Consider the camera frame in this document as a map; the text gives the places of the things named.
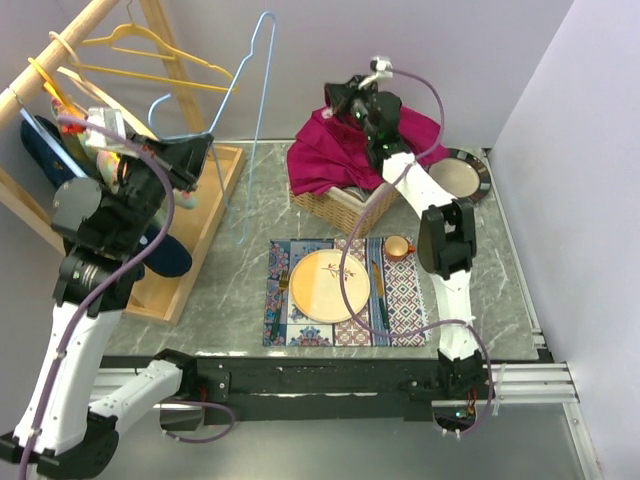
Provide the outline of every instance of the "placemat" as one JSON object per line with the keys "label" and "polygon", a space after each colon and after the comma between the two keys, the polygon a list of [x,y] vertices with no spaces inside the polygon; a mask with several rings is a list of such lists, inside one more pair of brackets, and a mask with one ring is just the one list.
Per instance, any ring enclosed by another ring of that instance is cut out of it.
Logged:
{"label": "placemat", "polygon": [[[390,261],[384,254],[383,242],[384,239],[379,237],[356,239],[349,250],[366,267],[371,280],[371,297],[360,319],[375,330],[384,331],[373,276],[372,262],[376,262],[382,270],[391,333],[417,330],[426,325],[426,316],[415,255],[409,255],[399,262]],[[278,279],[282,272],[293,271],[298,262],[311,252],[325,248],[342,250],[345,244],[344,238],[271,240],[263,331],[265,346],[421,347],[426,343],[428,333],[389,339],[371,334],[353,320],[334,325],[316,322],[302,314],[293,301],[289,301],[288,291],[284,292],[282,299],[278,338],[271,341],[271,324],[278,305]]]}

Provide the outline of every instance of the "knife handle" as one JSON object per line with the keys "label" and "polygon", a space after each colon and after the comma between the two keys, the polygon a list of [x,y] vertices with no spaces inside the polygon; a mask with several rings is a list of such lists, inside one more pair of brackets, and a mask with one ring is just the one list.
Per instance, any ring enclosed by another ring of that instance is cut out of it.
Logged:
{"label": "knife handle", "polygon": [[382,325],[387,329],[388,332],[391,332],[391,326],[389,325],[389,313],[387,312],[387,307],[384,306],[384,300],[382,298],[379,298],[378,304],[380,305],[380,316],[382,317]]}

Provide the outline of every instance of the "marble tabletop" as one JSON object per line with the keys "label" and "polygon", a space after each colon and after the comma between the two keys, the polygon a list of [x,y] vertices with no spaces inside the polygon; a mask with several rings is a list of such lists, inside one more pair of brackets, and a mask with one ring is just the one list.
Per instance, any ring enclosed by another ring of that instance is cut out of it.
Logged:
{"label": "marble tabletop", "polygon": [[[153,355],[163,348],[173,348],[192,355],[437,358],[437,331],[426,346],[419,348],[262,345],[269,239],[341,235],[324,220],[289,201],[285,162],[288,146],[289,143],[257,146],[247,235],[237,245],[247,199],[247,162],[231,199],[231,206],[236,209],[234,223],[230,224],[229,212],[225,213],[180,323],[168,327],[125,315],[109,341],[106,355]],[[369,235],[404,234],[417,238],[418,226],[415,213],[400,198]],[[478,251],[471,277],[474,325],[492,358],[537,360],[514,254],[493,193],[476,207],[476,229]],[[433,286],[428,275],[419,270],[427,320],[433,322],[438,319]]]}

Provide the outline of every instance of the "basket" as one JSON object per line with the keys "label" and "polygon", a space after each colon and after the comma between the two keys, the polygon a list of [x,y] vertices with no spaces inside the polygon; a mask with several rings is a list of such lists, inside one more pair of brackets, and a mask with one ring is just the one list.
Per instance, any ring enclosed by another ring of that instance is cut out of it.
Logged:
{"label": "basket", "polygon": [[[364,209],[370,202],[375,202],[381,195],[384,195],[383,190],[385,190],[385,184],[380,185],[367,199],[366,203],[362,203],[357,198],[352,197],[336,187],[331,187],[331,189],[323,195],[303,193],[302,195],[295,196],[291,189],[289,189],[289,198],[302,208],[309,210],[314,215],[329,222],[341,232],[349,235],[356,226],[360,215],[362,215],[362,212],[364,212]],[[356,232],[356,238],[364,237],[396,198],[398,198],[398,192],[394,189],[386,195],[385,198],[380,200],[376,207],[369,212],[369,215],[367,215],[362,225],[360,225],[360,228]]]}

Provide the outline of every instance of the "wooden cup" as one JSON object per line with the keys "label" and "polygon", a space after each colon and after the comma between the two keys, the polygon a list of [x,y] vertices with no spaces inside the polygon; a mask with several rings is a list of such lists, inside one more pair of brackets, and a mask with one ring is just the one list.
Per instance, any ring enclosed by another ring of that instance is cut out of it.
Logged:
{"label": "wooden cup", "polygon": [[392,262],[404,260],[407,255],[416,251],[411,242],[400,235],[392,235],[384,241],[384,252]]}

